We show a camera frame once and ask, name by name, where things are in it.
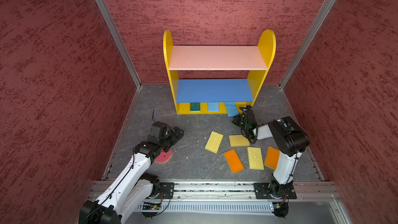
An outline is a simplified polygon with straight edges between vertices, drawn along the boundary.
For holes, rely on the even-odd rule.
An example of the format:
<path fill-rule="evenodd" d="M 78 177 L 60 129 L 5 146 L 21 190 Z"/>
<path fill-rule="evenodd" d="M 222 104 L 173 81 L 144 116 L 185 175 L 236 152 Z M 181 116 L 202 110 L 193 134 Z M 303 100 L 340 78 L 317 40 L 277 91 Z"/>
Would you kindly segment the blue sponge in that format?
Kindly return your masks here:
<path fill-rule="evenodd" d="M 208 111 L 211 113 L 219 112 L 219 103 L 217 102 L 208 103 Z"/>
<path fill-rule="evenodd" d="M 235 102 L 225 102 L 224 105 L 226 107 L 228 117 L 234 117 L 239 115 L 238 108 Z"/>

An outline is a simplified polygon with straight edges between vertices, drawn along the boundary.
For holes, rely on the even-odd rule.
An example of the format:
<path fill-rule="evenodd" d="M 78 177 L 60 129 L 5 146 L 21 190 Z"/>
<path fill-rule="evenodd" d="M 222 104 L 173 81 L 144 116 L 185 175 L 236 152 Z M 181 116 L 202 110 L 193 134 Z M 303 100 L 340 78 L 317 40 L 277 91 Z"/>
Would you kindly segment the dark yellow scouring pad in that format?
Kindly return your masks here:
<path fill-rule="evenodd" d="M 229 135 L 230 147 L 248 147 L 250 141 L 243 135 Z"/>

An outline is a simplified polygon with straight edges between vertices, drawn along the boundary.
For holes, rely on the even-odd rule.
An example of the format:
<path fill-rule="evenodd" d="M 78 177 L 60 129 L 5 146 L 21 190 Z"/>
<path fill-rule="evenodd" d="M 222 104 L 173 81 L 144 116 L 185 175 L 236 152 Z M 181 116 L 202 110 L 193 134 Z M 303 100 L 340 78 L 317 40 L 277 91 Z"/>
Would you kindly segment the yellow sponge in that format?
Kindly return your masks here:
<path fill-rule="evenodd" d="M 261 148 L 248 147 L 247 151 L 248 151 L 249 168 L 252 170 L 264 170 Z"/>
<path fill-rule="evenodd" d="M 223 134 L 212 131 L 207 141 L 205 149 L 217 153 L 223 139 Z"/>

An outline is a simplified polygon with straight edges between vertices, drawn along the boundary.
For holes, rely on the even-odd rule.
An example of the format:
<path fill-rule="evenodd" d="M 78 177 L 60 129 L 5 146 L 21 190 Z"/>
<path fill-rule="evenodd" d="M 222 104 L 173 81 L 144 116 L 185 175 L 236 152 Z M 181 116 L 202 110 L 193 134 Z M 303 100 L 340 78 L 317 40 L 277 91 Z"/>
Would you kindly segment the green scouring sponge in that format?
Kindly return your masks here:
<path fill-rule="evenodd" d="M 201 111 L 200 103 L 190 103 L 190 112 L 197 113 Z"/>

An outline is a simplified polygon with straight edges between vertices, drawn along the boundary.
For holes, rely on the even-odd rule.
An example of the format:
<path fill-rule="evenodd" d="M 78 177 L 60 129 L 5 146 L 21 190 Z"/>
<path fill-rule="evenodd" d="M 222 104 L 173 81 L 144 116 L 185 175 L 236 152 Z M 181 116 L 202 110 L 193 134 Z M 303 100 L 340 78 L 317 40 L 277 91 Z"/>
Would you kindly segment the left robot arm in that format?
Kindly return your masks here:
<path fill-rule="evenodd" d="M 162 152 L 180 141 L 184 131 L 155 122 L 145 142 L 133 149 L 126 167 L 95 201 L 87 201 L 80 210 L 80 224 L 124 224 L 147 198 L 173 197 L 171 189 L 162 189 L 159 177 L 147 172 Z"/>

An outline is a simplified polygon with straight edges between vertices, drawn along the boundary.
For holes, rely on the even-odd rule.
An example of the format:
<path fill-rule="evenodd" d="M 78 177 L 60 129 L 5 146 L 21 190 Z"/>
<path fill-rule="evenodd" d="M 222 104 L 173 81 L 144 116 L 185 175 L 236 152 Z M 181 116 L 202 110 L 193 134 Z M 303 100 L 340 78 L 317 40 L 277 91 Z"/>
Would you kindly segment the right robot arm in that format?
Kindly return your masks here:
<path fill-rule="evenodd" d="M 258 140 L 273 138 L 278 152 L 276 169 L 272 174 L 271 182 L 262 192 L 274 199 L 280 199 L 294 192 L 293 173 L 300 156 L 309 146 L 307 134 L 290 117 L 273 120 L 265 125 L 257 125 L 252 107 L 240 107 L 241 113 L 234 117 L 233 124 L 240 127 L 243 137 L 254 144 Z"/>

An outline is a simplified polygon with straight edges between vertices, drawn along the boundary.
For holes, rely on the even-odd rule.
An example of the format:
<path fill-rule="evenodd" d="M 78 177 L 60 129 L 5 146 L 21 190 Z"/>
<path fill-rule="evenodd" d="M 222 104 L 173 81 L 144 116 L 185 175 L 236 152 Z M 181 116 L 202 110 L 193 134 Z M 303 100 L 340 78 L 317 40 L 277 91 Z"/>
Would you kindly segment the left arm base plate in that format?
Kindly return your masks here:
<path fill-rule="evenodd" d="M 151 199 L 172 199 L 175 183 L 160 182 L 153 184 Z"/>

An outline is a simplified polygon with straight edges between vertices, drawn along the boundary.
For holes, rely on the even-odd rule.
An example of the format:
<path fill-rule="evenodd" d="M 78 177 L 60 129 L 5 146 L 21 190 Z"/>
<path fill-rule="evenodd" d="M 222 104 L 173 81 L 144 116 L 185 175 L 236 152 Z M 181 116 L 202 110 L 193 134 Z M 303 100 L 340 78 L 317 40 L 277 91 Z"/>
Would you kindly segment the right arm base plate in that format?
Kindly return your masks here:
<path fill-rule="evenodd" d="M 295 200 L 297 199 L 293 182 L 281 185 L 277 181 L 270 183 L 254 183 L 256 199 L 264 200 Z"/>

